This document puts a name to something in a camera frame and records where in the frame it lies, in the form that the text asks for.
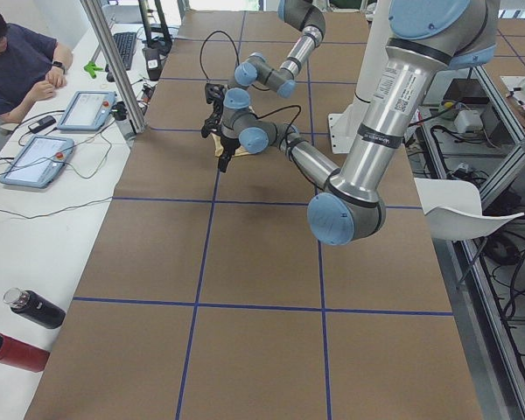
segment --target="black bottle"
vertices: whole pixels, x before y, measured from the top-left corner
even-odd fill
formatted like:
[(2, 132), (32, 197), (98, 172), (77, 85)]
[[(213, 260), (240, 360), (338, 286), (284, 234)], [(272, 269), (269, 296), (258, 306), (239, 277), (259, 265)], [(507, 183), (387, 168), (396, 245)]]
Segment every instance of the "black bottle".
[(10, 306), (12, 312), (44, 328), (58, 328), (66, 315), (57, 305), (32, 290), (9, 289), (3, 295), (3, 302)]

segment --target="black watch strap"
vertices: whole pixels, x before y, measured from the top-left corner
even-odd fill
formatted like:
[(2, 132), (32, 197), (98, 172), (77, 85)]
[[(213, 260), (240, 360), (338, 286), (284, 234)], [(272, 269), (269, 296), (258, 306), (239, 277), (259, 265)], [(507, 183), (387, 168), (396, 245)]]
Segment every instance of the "black watch strap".
[(61, 68), (61, 69), (62, 69), (62, 73), (63, 73), (63, 74), (66, 74), (66, 72), (67, 72), (67, 68), (64, 67), (64, 64), (62, 64), (60, 61), (53, 61), (53, 62), (52, 62), (52, 65), (53, 65), (54, 67)]

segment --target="person's hand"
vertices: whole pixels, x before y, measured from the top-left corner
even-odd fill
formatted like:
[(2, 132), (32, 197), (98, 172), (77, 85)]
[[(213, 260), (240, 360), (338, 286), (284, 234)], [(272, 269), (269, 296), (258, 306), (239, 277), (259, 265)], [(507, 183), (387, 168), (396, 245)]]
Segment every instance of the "person's hand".
[(67, 78), (64, 77), (64, 71), (60, 67), (52, 66), (49, 73), (46, 74), (45, 80), (56, 88), (62, 88), (67, 84)]
[(25, 96), (30, 101), (37, 102), (54, 96), (54, 86), (46, 80), (38, 81)]

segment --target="gray machine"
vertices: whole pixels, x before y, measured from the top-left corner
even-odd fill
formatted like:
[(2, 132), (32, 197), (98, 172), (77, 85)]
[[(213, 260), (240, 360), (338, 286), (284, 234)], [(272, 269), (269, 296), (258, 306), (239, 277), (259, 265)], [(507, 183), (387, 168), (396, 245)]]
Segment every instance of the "gray machine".
[(247, 90), (255, 82), (289, 97), (296, 76), (325, 37), (325, 19), (312, 0), (282, 0), (278, 16), (302, 32), (286, 61), (275, 69), (253, 53), (226, 87), (206, 90), (214, 94), (209, 103), (219, 98), (222, 104), (220, 119), (212, 118), (225, 150), (220, 170), (226, 170), (239, 145), (251, 153), (275, 146), (323, 190), (308, 206), (311, 231), (320, 241), (344, 245), (374, 234), (386, 216), (377, 187), (434, 75), (485, 64), (494, 56), (499, 6), (499, 0), (392, 1), (388, 63), (339, 168), (291, 124), (261, 121), (251, 107)]

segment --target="person's arm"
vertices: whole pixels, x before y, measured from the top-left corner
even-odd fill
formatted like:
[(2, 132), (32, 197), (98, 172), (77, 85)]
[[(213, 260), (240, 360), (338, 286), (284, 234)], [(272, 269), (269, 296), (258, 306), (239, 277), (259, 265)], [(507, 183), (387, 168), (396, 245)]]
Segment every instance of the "person's arm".
[(72, 65), (72, 51), (67, 46), (57, 43), (52, 55), (52, 61), (58, 61), (64, 66), (64, 70), (60, 67), (51, 66), (51, 70), (45, 75), (45, 80), (51, 83), (56, 88), (62, 88), (67, 84), (65, 72)]
[(38, 81), (25, 98), (12, 111), (1, 114), (0, 119), (5, 123), (21, 123), (29, 110), (37, 101), (42, 101), (54, 96), (54, 86), (46, 80)]

